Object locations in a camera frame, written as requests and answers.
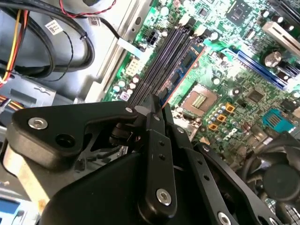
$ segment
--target pcie slot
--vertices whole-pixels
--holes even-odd
[[[289,23],[300,29],[300,14],[292,6],[283,0],[269,0],[269,2]]]
[[[283,82],[279,77],[272,74],[263,65],[261,65],[260,63],[257,63],[256,61],[254,61],[252,58],[247,56],[241,50],[237,50],[237,49],[232,48],[231,51],[233,51],[236,54],[237,59],[240,62],[242,62],[247,67],[254,70],[255,72],[257,72],[259,75],[261,75],[268,82],[272,83],[273,85],[275,85],[276,87],[278,87],[281,90],[286,89],[285,87],[287,86],[287,83]]]
[[[262,27],[262,30],[271,35],[287,50],[300,57],[300,43],[286,32],[278,23],[266,22]]]
[[[135,89],[135,92],[129,99],[129,103],[132,105],[138,105],[143,102],[145,97],[154,93],[156,87],[156,81],[159,79],[159,75],[166,68],[167,65],[171,64],[174,57],[182,48],[182,41],[189,37],[189,32],[186,32],[185,27],[175,29],[172,32],[173,35],[166,41],[166,44],[161,48],[155,61],[146,72],[142,82]]]

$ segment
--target red wire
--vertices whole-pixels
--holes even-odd
[[[100,13],[105,13],[106,11],[110,10],[115,4],[117,3],[117,0],[113,0],[112,2],[112,5],[110,7],[108,7],[107,9],[104,9],[102,11],[98,11],[98,12],[95,12],[95,13],[78,13],[78,14],[70,14],[68,13],[65,9],[64,9],[64,5],[63,5],[63,2],[62,0],[60,0],[60,9],[62,11],[63,14],[71,17],[71,18],[76,18],[80,15],[98,15]]]

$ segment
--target ram slot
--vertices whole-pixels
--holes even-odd
[[[128,101],[130,104],[138,105],[143,102],[147,95],[154,93],[153,88],[151,88],[153,82],[159,78],[159,74],[161,74],[161,71],[166,65],[172,62],[174,55],[182,47],[181,42],[188,38],[188,34],[189,32],[186,33],[185,28],[181,27],[176,29],[174,35],[166,41],[166,44],[161,48],[145,77],[141,80],[135,92],[130,97]]]

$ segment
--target blue pcie slot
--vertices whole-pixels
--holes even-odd
[[[267,70],[266,67],[261,65],[260,63],[254,61],[252,58],[247,56],[244,52],[238,49],[230,49],[232,52],[234,52],[237,56],[237,59],[241,61],[243,64],[245,64],[250,69],[257,72],[259,75],[261,75],[263,78],[265,78],[268,82],[273,84],[274,86],[278,87],[281,90],[286,90],[287,83],[282,81],[279,77],[277,77],[275,74],[271,73]]]
[[[172,94],[176,91],[177,87],[180,85],[182,80],[185,78],[187,73],[190,71],[190,69],[193,66],[193,64],[195,63],[195,61],[199,58],[199,55],[202,54],[203,50],[204,50],[203,45],[199,45],[199,44],[191,45],[191,48],[189,48],[186,55],[190,55],[192,57],[192,61],[189,65],[189,67],[185,67],[183,60],[181,60],[180,63],[178,64],[178,66],[176,67],[176,69],[173,70],[173,72],[171,73],[171,76],[168,78],[167,82],[170,81],[172,75],[174,75],[176,72],[180,75],[180,77],[175,83],[170,82],[171,85],[168,86],[168,88],[166,89],[167,94],[165,95],[164,98],[160,99],[161,106],[164,106],[168,102],[168,100],[170,99]]]

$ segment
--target cable tie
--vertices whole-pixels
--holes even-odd
[[[80,37],[80,40],[84,41],[87,37],[88,37],[88,33],[85,32],[85,34]]]

